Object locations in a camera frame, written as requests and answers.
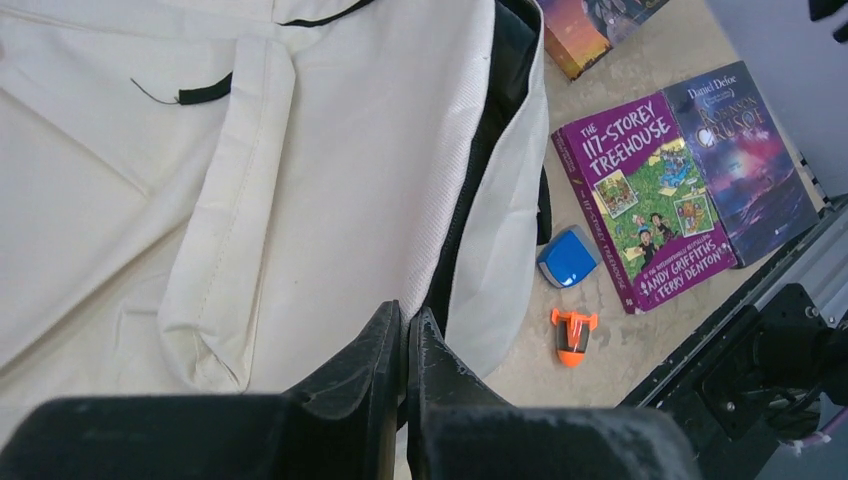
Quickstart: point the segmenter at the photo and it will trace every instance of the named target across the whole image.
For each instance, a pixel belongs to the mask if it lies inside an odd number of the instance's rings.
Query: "purple book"
[[[552,137],[627,313],[648,311],[736,265],[662,93]]]

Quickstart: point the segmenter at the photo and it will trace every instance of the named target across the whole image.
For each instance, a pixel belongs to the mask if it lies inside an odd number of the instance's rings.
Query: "blue object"
[[[677,160],[682,160],[682,157],[676,157]],[[678,188],[686,175],[689,173],[690,162],[682,160],[683,163],[675,162],[675,157],[666,159],[665,175],[660,177],[660,185],[668,188]]]
[[[578,225],[554,237],[536,263],[542,275],[557,288],[577,285],[601,262],[601,252]]]

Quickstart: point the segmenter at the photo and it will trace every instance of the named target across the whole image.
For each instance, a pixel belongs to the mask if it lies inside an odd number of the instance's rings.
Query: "colorful book cover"
[[[553,140],[625,311],[736,265],[662,93],[565,125]]]
[[[540,0],[545,49],[571,80],[623,42],[668,0]]]
[[[739,266],[818,221],[818,214],[743,62],[664,90],[695,155]]]

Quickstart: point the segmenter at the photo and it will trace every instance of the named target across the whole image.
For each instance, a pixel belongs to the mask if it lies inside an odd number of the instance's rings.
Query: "black string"
[[[180,95],[177,97],[177,102],[179,102],[180,105],[198,105],[201,103],[212,102],[229,95],[232,84],[233,72],[230,72],[215,85],[194,88],[191,90],[180,89]]]
[[[178,99],[177,97],[174,97],[174,100],[175,100],[174,103],[163,102],[162,100],[159,100],[158,98],[156,98],[153,95],[151,95],[150,93],[148,93],[147,90],[142,88],[142,86],[139,85],[138,82],[136,82],[134,79],[130,78],[130,81],[133,82],[133,85],[138,87],[138,89],[141,90],[142,93],[144,93],[145,95],[150,97],[150,99],[155,101],[155,102],[161,103],[162,105],[179,105],[180,104],[180,99]]]
[[[321,18],[319,20],[305,20],[305,19],[299,18],[297,20],[292,20],[292,21],[286,22],[286,23],[280,23],[278,25],[282,25],[284,27],[306,27],[306,28],[321,27],[321,26],[324,26],[324,25],[326,25],[326,24],[328,24],[332,21],[340,19],[340,18],[344,17],[345,15],[349,15],[349,14],[359,10],[360,8],[367,6],[368,4],[370,4],[373,1],[374,0],[359,0],[358,2],[354,3],[353,5],[347,7],[345,10],[342,10],[341,12],[339,12],[335,15],[332,15],[330,17],[327,17],[327,18]]]

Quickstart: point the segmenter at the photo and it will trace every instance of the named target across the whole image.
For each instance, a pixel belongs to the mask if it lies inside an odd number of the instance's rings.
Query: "canvas bag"
[[[547,141],[535,5],[3,0],[0,21],[4,434],[56,396],[285,390],[392,298],[478,374],[502,360]]]

